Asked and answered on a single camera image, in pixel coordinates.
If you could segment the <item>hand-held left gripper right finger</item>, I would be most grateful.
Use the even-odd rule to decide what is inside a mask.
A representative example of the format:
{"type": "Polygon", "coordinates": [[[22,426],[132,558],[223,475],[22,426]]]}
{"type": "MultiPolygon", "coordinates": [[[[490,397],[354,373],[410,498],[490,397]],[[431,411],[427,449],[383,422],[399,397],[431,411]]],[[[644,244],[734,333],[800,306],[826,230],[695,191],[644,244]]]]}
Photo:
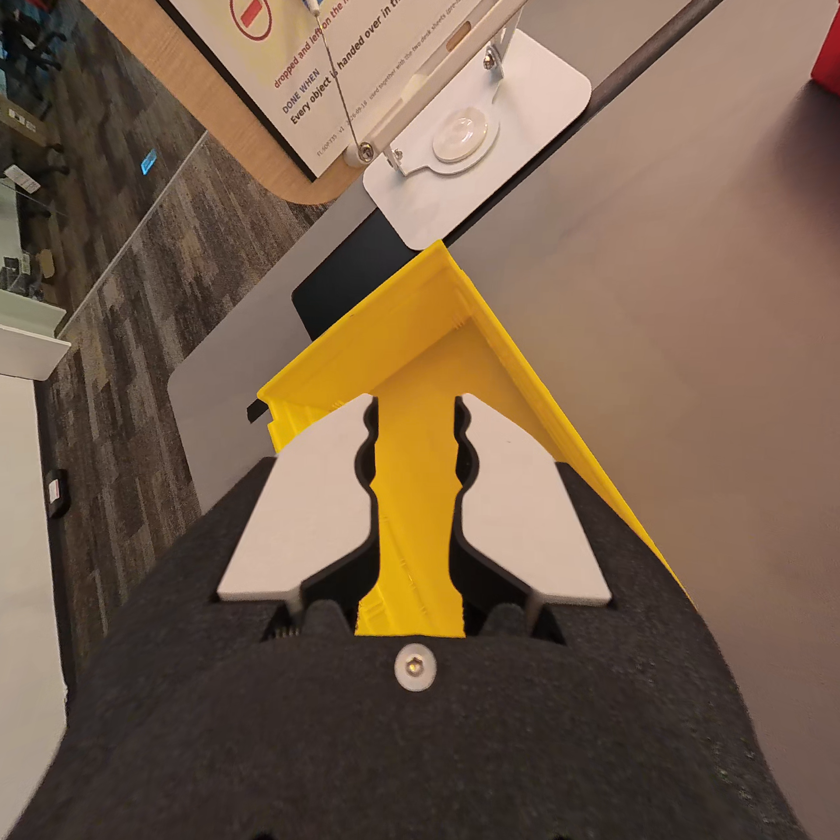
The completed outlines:
{"type": "Polygon", "coordinates": [[[606,606],[613,595],[550,452],[468,393],[455,399],[454,434],[449,576],[465,603],[606,606]]]}

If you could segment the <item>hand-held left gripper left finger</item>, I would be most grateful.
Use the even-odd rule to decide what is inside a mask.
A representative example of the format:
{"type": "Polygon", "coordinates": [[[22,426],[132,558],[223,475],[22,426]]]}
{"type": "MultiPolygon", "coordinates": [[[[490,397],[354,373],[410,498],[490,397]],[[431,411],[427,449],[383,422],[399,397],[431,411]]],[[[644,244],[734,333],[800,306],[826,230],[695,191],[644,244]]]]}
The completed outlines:
{"type": "Polygon", "coordinates": [[[378,400],[362,394],[279,452],[217,587],[222,602],[367,596],[380,573],[378,435],[378,400]]]}

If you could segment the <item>yellow plastic bin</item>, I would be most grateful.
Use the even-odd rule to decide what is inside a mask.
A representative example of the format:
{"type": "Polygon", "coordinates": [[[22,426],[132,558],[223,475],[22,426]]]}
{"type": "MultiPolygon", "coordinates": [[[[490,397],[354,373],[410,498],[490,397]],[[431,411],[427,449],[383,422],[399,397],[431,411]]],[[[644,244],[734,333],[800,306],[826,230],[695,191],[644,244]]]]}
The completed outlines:
{"type": "Polygon", "coordinates": [[[425,249],[258,392],[276,452],[361,394],[376,396],[373,491],[377,583],[360,601],[360,636],[465,635],[448,576],[459,482],[455,399],[466,393],[530,433],[669,567],[548,387],[441,242],[425,249]]]}

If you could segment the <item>red plastic bin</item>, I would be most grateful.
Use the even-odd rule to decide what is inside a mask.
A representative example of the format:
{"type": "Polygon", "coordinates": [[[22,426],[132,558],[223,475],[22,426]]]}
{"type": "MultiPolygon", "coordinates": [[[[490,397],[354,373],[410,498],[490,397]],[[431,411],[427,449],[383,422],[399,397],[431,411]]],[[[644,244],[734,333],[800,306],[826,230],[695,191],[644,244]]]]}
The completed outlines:
{"type": "Polygon", "coordinates": [[[827,31],[811,72],[811,79],[825,91],[839,97],[839,10],[827,31]]]}

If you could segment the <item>white metal stand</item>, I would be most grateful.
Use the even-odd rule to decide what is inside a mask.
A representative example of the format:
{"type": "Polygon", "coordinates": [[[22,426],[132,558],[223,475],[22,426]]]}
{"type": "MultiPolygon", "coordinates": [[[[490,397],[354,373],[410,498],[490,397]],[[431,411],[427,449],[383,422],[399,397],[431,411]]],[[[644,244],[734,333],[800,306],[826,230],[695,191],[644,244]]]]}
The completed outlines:
{"type": "Polygon", "coordinates": [[[582,115],[592,84],[519,29],[525,2],[391,2],[403,54],[346,157],[404,245],[457,226],[582,115]]]}

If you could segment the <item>instruction sheet on wooden board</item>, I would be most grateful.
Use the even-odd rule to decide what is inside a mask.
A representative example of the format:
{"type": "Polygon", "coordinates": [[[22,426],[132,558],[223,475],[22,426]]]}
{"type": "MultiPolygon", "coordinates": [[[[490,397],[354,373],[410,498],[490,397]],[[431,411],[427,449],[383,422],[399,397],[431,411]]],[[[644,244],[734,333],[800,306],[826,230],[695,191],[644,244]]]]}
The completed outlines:
{"type": "Polygon", "coordinates": [[[330,203],[361,181],[362,170],[342,160],[310,181],[157,2],[84,4],[236,162],[279,199],[301,205],[330,203]]]}

